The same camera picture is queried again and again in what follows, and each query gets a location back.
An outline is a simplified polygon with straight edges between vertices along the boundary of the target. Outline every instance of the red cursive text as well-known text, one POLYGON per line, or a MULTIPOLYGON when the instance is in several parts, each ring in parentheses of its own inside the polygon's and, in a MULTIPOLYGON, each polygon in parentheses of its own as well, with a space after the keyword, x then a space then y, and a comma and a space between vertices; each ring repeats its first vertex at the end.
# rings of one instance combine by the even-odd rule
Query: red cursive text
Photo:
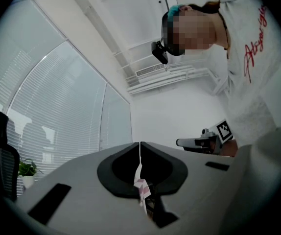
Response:
POLYGON ((259 21, 259 39, 258 41, 250 42, 250 46, 245 45, 245 56, 244 56, 244 76, 248 75, 249 82, 251 83, 252 80, 249 74, 249 65, 251 64, 252 67, 255 66, 254 56, 257 54, 258 49, 260 52, 263 51, 263 27, 267 26, 267 20, 265 18, 267 7, 262 5, 258 10, 260 12, 258 21, 259 21))

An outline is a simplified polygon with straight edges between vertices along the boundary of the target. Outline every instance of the air vent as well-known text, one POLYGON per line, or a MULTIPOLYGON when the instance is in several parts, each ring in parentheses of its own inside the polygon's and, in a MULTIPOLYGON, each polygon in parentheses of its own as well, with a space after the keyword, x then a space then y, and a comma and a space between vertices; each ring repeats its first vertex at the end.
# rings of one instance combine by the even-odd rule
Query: air vent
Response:
POLYGON ((143 76, 143 75, 152 73, 154 71, 162 70, 162 69, 165 69, 165 65, 163 65, 163 64, 147 67, 147 68, 144 68, 142 70, 137 71, 136 72, 136 77, 143 76))

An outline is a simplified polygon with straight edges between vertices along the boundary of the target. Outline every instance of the qr code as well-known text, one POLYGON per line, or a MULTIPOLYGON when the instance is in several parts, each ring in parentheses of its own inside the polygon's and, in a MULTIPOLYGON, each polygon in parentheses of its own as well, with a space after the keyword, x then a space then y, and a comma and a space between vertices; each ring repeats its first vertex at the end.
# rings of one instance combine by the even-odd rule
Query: qr code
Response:
POLYGON ((220 133, 222 141, 225 141, 225 139, 229 138, 232 134, 226 121, 223 121, 217 125, 217 129, 220 133))

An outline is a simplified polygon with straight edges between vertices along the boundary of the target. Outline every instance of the ear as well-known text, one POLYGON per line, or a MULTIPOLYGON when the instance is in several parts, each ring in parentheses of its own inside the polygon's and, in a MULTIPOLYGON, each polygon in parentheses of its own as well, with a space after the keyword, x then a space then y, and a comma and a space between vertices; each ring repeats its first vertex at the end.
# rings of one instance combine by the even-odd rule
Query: ear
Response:
POLYGON ((188 5, 182 5, 180 8, 179 8, 180 11, 185 11, 185 10, 193 10, 190 6, 188 5))

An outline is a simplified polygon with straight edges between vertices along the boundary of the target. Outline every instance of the gray t-shirt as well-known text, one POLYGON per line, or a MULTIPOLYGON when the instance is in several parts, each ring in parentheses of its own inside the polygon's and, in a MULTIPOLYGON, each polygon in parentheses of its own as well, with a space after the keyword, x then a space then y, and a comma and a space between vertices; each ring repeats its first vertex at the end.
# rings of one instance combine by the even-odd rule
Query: gray t-shirt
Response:
POLYGON ((281 66, 281 29, 261 0, 220 1, 231 37, 228 121, 240 147, 277 127, 260 92, 281 66))

